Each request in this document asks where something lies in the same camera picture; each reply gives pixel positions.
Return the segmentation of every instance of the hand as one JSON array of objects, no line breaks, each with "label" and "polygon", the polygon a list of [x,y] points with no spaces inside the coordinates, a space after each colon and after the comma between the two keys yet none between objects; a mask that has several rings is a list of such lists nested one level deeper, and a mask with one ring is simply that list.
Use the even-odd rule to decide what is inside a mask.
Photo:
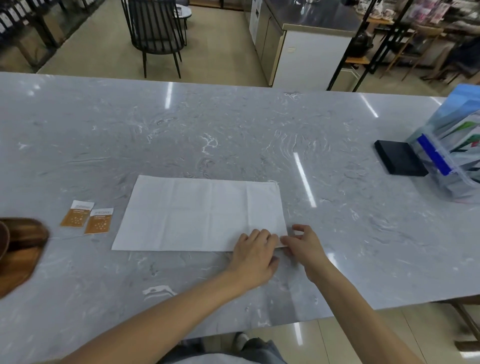
[{"label": "hand", "polygon": [[317,234],[308,225],[292,225],[295,231],[303,235],[282,236],[280,241],[287,246],[287,254],[293,255],[305,267],[305,273],[310,281],[318,278],[324,267],[330,266]]},{"label": "hand", "polygon": [[253,230],[250,236],[242,234],[233,250],[227,272],[233,273],[240,284],[241,294],[267,283],[278,268],[278,258],[273,251],[278,243],[277,235],[268,230]]}]

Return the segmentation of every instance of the black square object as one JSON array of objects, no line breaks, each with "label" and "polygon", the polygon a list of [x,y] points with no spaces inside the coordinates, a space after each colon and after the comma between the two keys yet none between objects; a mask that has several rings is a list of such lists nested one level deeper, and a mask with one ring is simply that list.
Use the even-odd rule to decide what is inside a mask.
[{"label": "black square object", "polygon": [[408,143],[377,140],[375,149],[390,174],[426,176],[427,169]]}]

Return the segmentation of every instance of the person's left hand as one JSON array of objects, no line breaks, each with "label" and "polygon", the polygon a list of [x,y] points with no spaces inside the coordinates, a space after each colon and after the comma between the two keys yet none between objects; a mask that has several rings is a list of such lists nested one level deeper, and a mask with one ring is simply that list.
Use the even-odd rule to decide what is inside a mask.
[{"label": "person's left hand", "polygon": [[265,229],[240,236],[227,272],[233,273],[242,293],[267,283],[275,274],[279,260],[273,251],[277,244],[278,236]]}]

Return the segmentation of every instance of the forearm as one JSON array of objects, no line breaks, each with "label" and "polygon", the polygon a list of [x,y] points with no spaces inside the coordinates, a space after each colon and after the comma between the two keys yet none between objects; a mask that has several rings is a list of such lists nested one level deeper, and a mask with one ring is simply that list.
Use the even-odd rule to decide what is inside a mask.
[{"label": "forearm", "polygon": [[62,364],[155,364],[196,325],[243,292],[228,272],[104,332]]},{"label": "forearm", "polygon": [[421,363],[331,263],[314,280],[363,364]]}]

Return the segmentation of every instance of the wooden tray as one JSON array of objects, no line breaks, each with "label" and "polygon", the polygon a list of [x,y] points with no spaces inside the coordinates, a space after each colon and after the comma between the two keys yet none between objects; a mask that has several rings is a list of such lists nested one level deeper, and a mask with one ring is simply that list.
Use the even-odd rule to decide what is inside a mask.
[{"label": "wooden tray", "polygon": [[35,270],[48,230],[32,218],[0,218],[9,229],[10,245],[0,260],[0,298],[28,280]]}]

